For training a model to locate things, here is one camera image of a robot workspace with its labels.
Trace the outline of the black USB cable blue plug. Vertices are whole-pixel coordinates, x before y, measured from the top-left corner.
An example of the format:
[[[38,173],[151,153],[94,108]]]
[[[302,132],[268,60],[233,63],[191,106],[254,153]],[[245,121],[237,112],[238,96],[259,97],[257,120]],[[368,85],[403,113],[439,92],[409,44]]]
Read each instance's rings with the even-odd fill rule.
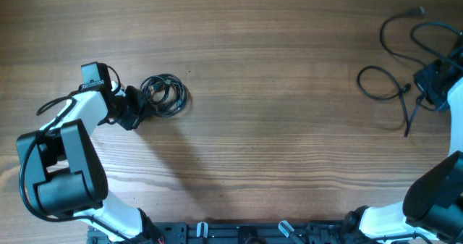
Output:
[[[152,108],[150,114],[156,117],[173,117],[189,101],[187,87],[173,74],[163,73],[145,78],[140,84],[140,91]]]

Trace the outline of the black USB cable gold plug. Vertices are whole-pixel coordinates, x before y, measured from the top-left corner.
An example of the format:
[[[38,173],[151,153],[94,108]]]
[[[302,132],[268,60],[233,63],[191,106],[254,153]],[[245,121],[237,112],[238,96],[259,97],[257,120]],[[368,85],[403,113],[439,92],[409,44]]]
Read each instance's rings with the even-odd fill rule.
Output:
[[[379,42],[380,45],[383,47],[383,49],[390,54],[391,56],[399,57],[402,59],[406,59],[408,61],[418,63],[422,66],[425,66],[424,62],[420,61],[419,59],[406,56],[403,54],[396,53],[392,51],[385,42],[385,32],[386,32],[386,27],[389,23],[393,22],[394,20],[399,20],[399,19],[404,19],[404,18],[418,18],[418,17],[424,17],[426,14],[426,11],[423,7],[416,7],[414,9],[408,9],[405,12],[400,12],[398,14],[395,14],[393,16],[390,16],[386,20],[384,20],[381,24],[380,30],[379,30]],[[362,86],[361,83],[361,77],[363,74],[365,74],[368,70],[375,70],[378,71],[382,74],[384,74],[394,85],[396,92],[391,94],[390,96],[377,96],[373,95],[372,93],[369,93],[365,88]],[[415,107],[412,111],[411,115],[408,115],[408,110],[407,110],[407,105],[405,103],[404,95],[408,93],[411,90],[412,85],[410,83],[407,83],[406,85],[400,85],[399,81],[386,69],[375,66],[375,65],[369,65],[366,67],[363,67],[357,74],[356,77],[356,84],[357,87],[360,89],[360,91],[368,98],[375,100],[375,101],[390,101],[392,99],[399,99],[400,104],[402,106],[402,113],[404,116],[404,123],[405,123],[405,131],[404,131],[404,137],[407,138],[409,136],[410,130],[412,123],[417,115],[418,109],[421,107],[421,103],[424,99],[424,95],[420,95],[416,98],[416,103]]]

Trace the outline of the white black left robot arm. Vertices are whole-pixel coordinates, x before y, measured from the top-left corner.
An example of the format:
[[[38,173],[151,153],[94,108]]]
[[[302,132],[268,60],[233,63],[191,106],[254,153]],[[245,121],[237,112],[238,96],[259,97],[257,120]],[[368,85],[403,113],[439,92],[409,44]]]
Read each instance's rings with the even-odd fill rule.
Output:
[[[26,209],[47,222],[88,223],[111,242],[157,243],[161,233],[141,210],[109,191],[91,134],[97,126],[126,121],[128,92],[112,81],[112,67],[99,62],[81,67],[83,82],[69,95],[44,104],[42,114],[65,107],[39,130],[17,139],[19,190]]]

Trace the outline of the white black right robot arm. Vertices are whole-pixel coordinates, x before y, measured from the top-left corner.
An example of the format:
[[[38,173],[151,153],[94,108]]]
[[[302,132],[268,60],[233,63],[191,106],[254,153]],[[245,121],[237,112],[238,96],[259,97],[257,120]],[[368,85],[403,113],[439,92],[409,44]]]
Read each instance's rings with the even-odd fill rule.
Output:
[[[339,232],[343,243],[462,242],[462,39],[415,82],[432,104],[451,112],[449,155],[416,180],[402,202],[349,212]]]

